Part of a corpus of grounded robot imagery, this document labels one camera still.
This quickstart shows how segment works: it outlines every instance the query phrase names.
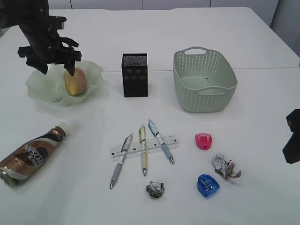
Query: pink pencil sharpener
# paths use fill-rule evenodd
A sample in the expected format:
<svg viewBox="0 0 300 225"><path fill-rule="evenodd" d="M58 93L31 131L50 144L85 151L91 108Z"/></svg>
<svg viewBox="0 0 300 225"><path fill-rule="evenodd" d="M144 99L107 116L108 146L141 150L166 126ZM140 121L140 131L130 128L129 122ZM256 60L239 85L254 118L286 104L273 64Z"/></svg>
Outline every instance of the pink pencil sharpener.
<svg viewBox="0 0 300 225"><path fill-rule="evenodd" d="M197 134L196 137L196 145L198 148L202 150L208 150L212 144L212 137L210 134Z"/></svg>

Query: yellow pen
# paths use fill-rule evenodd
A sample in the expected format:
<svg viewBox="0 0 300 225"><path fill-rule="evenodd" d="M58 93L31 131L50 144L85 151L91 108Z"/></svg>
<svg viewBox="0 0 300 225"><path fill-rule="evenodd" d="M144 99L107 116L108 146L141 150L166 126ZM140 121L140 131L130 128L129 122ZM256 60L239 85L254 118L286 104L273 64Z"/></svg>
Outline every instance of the yellow pen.
<svg viewBox="0 0 300 225"><path fill-rule="evenodd" d="M140 144L141 148L143 150L142 152L142 171L144 173L144 176L147 174L147 152L146 152L146 131L145 131L145 125L142 124L140 130Z"/></svg>

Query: pen tip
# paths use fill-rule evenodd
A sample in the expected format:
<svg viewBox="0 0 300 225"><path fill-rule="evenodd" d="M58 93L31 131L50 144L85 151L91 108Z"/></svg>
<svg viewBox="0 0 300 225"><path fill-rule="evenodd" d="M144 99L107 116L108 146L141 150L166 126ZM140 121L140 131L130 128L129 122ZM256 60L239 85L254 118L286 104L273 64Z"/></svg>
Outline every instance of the pen tip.
<svg viewBox="0 0 300 225"><path fill-rule="evenodd" d="M175 164L175 161L174 161L173 157L170 157L170 162L171 162L172 164Z"/></svg>

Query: black object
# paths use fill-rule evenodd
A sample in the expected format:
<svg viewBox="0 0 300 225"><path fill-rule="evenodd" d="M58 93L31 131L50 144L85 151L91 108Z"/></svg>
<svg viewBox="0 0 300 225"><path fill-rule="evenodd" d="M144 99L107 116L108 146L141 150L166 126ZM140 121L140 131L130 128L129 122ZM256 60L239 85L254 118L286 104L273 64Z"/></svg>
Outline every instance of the black object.
<svg viewBox="0 0 300 225"><path fill-rule="evenodd" d="M293 135L284 147L283 154L286 162L293 164L300 161L300 109L295 109L286 120Z"/></svg>
<svg viewBox="0 0 300 225"><path fill-rule="evenodd" d="M60 37L65 17L49 16L48 0L0 0L0 28L19 25L30 46L20 47L18 54L27 58L28 66L46 74L47 64L65 64L71 75L75 61L81 61L81 52L74 50L79 44Z"/></svg>
<svg viewBox="0 0 300 225"><path fill-rule="evenodd" d="M123 54L124 97L148 97L147 54Z"/></svg>

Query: pale green bowl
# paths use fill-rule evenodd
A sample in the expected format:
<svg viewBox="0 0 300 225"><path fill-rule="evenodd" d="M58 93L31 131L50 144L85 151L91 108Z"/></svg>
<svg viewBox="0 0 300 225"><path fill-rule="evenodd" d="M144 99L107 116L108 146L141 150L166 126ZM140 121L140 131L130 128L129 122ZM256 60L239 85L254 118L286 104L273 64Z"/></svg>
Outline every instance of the pale green bowl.
<svg viewBox="0 0 300 225"><path fill-rule="evenodd" d="M46 75L38 70L30 75L26 81L28 96L57 106L75 105L84 102L93 86L103 83L101 75L103 69L90 61L76 62L75 67L85 72L88 82L86 91L81 95L73 97L68 94L63 78L66 70L63 65L52 65Z"/></svg>

